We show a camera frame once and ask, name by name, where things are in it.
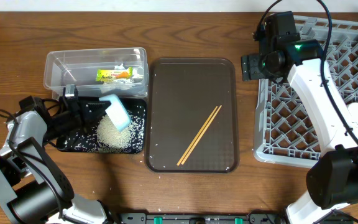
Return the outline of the light blue bowl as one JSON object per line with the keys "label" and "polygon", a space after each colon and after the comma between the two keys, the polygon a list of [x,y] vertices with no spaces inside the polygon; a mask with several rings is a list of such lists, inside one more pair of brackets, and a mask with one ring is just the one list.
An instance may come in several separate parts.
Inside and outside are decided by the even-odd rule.
{"label": "light blue bowl", "polygon": [[110,102],[111,105],[106,109],[106,114],[119,132],[131,124],[131,118],[117,95],[102,96],[99,101]]}

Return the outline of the yellow snack wrapper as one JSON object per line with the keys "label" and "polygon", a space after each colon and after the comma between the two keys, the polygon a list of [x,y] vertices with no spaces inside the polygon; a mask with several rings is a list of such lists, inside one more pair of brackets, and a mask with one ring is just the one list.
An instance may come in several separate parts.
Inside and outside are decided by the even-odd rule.
{"label": "yellow snack wrapper", "polygon": [[115,81],[127,81],[132,77],[133,68],[129,67],[127,69],[112,69],[104,70],[99,69],[96,74],[95,81],[103,83],[112,83]]}

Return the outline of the white tissue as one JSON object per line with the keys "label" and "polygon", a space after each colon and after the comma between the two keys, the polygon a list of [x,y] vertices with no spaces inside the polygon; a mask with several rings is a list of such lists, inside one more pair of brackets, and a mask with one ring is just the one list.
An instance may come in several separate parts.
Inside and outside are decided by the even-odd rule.
{"label": "white tissue", "polygon": [[[127,70],[130,66],[124,66],[124,64],[115,65],[114,68],[116,70]],[[141,66],[132,66],[132,76],[130,79],[120,79],[119,83],[140,83],[144,81],[145,78],[145,69]]]}

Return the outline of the white cup green inside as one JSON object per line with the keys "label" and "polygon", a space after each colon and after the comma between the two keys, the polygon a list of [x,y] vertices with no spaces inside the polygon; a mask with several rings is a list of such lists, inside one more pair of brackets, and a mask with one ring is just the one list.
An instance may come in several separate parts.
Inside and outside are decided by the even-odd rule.
{"label": "white cup green inside", "polygon": [[347,109],[355,122],[358,124],[358,103],[353,102],[347,105]]}

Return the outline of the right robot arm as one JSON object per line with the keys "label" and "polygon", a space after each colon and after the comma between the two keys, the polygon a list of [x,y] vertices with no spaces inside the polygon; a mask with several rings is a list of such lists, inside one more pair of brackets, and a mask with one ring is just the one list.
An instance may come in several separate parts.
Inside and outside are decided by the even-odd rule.
{"label": "right robot arm", "polygon": [[243,55],[245,81],[282,78],[294,89],[315,129],[321,158],[306,175],[307,191],[290,204],[288,223],[319,223],[358,203],[358,123],[330,76],[317,40],[261,40]]}

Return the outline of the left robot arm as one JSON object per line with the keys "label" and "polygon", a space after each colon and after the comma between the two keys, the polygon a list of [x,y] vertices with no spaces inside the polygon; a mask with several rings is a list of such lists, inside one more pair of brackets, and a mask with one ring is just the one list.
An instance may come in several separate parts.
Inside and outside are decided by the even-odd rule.
{"label": "left robot arm", "polygon": [[29,96],[14,114],[0,109],[8,134],[0,150],[0,207],[11,223],[120,223],[100,200],[73,191],[70,181],[47,154],[45,145],[74,130],[88,130],[109,113],[112,98],[63,96],[58,111]]}

